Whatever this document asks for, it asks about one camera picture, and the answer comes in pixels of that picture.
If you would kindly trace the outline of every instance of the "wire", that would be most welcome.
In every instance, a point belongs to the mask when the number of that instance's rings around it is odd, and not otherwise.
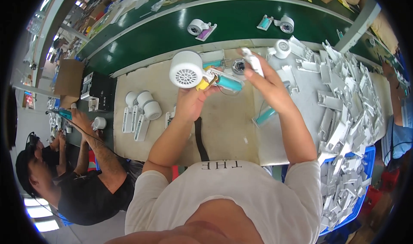
[[[259,108],[259,113],[258,113],[258,117],[259,118],[261,116],[261,110],[262,110],[262,106],[264,105],[265,100],[262,101],[261,103],[261,107]]]
[[[220,86],[218,86],[218,89],[222,92],[222,94],[227,95],[227,96],[235,96],[235,95],[238,95],[238,94],[241,92],[241,91],[238,91],[238,92],[235,93],[235,94],[226,94],[226,93],[224,93],[224,92],[221,90]]]

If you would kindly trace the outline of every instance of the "red plastic stool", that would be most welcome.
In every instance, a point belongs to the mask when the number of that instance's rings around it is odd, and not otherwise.
[[[369,186],[367,189],[367,194],[366,196],[366,201],[363,203],[363,206],[361,207],[360,213],[364,215],[368,215],[373,207],[377,204],[377,202],[380,200],[382,197],[383,192],[380,190],[377,190],[373,188],[372,186]]]
[[[391,192],[395,189],[397,179],[399,178],[400,170],[396,169],[392,172],[384,171],[381,176],[382,185],[380,191]]]

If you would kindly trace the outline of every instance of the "tattooed arm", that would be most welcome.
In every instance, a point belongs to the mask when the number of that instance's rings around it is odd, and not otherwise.
[[[125,181],[126,171],[118,162],[113,152],[111,152],[106,145],[99,141],[99,137],[90,127],[89,119],[86,113],[81,112],[76,108],[72,108],[71,112],[72,121],[76,124],[73,126],[81,129],[79,131],[82,133],[82,137],[86,139],[89,146],[95,153],[96,160],[102,170],[102,173],[98,176],[99,179],[112,194],[115,193]]]

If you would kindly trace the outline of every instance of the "black cable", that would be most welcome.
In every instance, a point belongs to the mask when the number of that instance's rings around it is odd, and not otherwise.
[[[413,144],[413,142],[412,142],[412,141],[410,141],[410,142],[401,142],[401,143],[396,144],[395,146],[393,146],[393,148],[392,148],[391,150],[389,150],[389,151],[387,152],[387,154],[385,155],[385,159],[386,159],[387,155],[388,155],[391,151],[393,151],[396,146],[398,146],[398,145],[400,145],[400,144]]]

